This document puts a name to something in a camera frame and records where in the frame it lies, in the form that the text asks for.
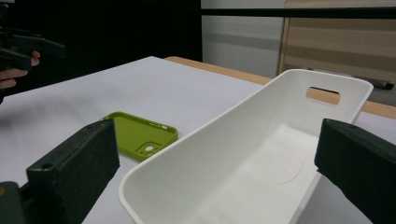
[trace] white table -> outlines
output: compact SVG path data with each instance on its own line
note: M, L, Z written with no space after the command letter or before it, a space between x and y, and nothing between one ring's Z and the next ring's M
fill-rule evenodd
M23 185L29 165L109 113L123 111L171 125L182 138L260 88L148 57L8 96L0 105L0 182ZM396 120L361 113L356 124L396 144ZM120 155L120 169L84 223L133 223L120 205L118 190L122 178L137 164Z

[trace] white wall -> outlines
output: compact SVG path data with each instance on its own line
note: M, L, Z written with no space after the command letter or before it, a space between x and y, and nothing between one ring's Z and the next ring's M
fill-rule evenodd
M202 0L202 8L284 7L285 0ZM203 16L204 63L275 77L283 19Z

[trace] black foam pad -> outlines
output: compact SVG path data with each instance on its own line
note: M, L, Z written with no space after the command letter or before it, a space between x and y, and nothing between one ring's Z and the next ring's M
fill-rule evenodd
M80 224L119 167L112 119L73 134L27 169L42 222Z
M374 223L396 223L396 146L355 125L322 122L318 171Z

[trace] green phone case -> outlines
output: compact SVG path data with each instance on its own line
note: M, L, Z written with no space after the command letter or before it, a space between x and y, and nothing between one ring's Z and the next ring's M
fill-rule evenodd
M177 140L177 129L124 112L103 119L114 119L119 152L144 161Z

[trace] basket handle hole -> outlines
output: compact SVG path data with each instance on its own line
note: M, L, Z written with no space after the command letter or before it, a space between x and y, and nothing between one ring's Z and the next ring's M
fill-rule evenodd
M317 87L309 87L305 94L306 99L327 105L338 105L341 95L338 91L329 91Z

